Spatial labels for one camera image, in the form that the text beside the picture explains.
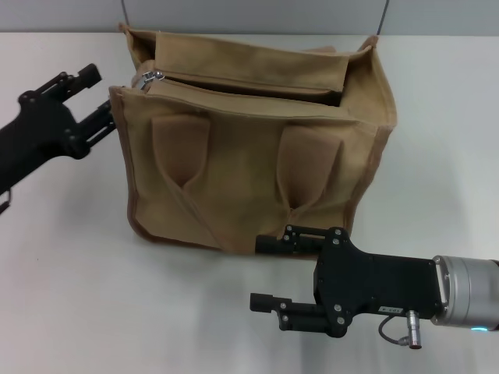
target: tan canvas tote bag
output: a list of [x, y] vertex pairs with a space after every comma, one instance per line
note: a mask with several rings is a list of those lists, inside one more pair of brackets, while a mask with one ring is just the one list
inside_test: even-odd
[[375, 37], [337, 53], [123, 31], [137, 75], [110, 93], [139, 235], [251, 254], [286, 224], [351, 231], [396, 122]]

